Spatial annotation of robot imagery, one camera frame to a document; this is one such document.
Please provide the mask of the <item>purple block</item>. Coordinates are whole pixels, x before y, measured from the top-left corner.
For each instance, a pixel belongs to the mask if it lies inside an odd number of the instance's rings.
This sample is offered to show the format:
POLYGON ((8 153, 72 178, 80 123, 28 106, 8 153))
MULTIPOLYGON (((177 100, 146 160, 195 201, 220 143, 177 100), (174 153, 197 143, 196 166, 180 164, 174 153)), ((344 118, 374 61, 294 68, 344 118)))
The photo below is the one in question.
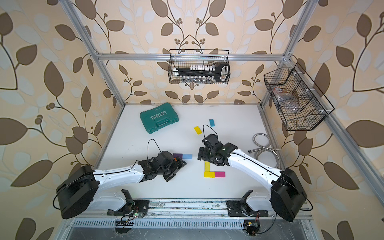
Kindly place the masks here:
POLYGON ((183 158, 183 154, 173 154, 173 157, 174 157, 174 158, 180 158, 180 159, 182 159, 182 158, 183 158))

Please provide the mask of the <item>light blue block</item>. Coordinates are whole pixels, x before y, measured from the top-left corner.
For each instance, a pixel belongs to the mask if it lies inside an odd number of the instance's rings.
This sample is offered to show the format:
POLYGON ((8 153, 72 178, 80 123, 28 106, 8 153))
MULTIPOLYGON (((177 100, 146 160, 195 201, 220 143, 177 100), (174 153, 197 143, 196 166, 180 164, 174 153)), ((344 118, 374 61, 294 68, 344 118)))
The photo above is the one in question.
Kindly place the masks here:
POLYGON ((193 158, 192 154, 182 154, 182 159, 191 160, 193 158))

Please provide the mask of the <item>magenta block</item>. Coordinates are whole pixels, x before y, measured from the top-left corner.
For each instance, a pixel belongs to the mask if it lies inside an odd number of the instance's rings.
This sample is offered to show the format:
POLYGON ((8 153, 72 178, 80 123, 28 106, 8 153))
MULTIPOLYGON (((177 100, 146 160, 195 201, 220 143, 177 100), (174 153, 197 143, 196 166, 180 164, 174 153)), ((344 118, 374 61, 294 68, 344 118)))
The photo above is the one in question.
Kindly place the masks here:
POLYGON ((225 172, 215 172, 215 178, 225 178, 226 173, 225 172))

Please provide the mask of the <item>long yellow-green block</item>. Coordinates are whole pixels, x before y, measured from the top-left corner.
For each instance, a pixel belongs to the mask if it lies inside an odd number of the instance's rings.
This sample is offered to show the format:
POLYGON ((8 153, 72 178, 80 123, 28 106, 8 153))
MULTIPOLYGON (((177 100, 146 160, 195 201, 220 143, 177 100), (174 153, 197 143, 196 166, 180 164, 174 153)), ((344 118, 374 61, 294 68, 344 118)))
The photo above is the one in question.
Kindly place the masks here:
POLYGON ((210 163, 205 162, 205 172, 209 172, 209 171, 210 171, 210 163))

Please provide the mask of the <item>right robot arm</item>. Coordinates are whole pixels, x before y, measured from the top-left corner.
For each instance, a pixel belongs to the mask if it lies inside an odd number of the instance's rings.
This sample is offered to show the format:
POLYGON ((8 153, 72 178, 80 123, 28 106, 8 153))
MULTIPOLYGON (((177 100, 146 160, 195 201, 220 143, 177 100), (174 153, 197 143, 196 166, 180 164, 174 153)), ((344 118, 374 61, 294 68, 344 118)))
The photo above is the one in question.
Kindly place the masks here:
POLYGON ((250 157, 231 143, 222 144, 219 137, 210 134, 202 140, 198 160, 216 166, 229 166, 251 176, 270 192, 272 209, 282 219, 293 222, 308 200, 297 174, 290 170, 272 168, 250 157))

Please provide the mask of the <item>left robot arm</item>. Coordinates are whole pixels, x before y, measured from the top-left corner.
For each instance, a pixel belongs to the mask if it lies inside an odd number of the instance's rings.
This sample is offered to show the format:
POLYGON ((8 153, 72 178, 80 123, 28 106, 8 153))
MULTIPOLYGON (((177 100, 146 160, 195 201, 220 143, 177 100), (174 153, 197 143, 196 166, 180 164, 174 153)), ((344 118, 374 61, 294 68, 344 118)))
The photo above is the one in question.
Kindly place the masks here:
POLYGON ((128 190, 108 190, 126 184, 137 184, 162 176, 169 182, 186 166, 180 157, 168 151, 151 159, 135 161, 132 166, 112 170, 93 170, 83 166, 70 175, 56 190, 54 199, 63 219, 74 218, 87 210, 106 210, 109 216, 132 216, 139 213, 128 190))

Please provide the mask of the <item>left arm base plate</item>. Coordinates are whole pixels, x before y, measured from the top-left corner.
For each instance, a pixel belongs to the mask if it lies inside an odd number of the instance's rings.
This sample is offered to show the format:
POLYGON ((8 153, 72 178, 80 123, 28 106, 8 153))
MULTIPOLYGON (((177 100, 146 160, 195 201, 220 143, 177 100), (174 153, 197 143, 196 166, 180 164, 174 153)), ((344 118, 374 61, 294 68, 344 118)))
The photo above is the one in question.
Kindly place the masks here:
POLYGON ((121 190, 125 197, 125 204, 118 210, 108 209, 108 216, 136 216, 143 218, 149 210, 149 200, 133 200, 128 190, 121 190))

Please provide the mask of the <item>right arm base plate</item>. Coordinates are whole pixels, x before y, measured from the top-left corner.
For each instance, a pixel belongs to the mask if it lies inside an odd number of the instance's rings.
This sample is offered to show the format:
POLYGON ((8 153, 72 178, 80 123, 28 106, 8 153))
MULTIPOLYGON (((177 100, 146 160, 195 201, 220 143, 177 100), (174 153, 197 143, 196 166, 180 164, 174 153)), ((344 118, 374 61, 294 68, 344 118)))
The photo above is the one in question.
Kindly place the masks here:
POLYGON ((239 200, 226 201, 229 217, 265 218, 269 216, 267 210, 254 210, 247 203, 248 198, 253 192, 253 190, 249 190, 239 200))

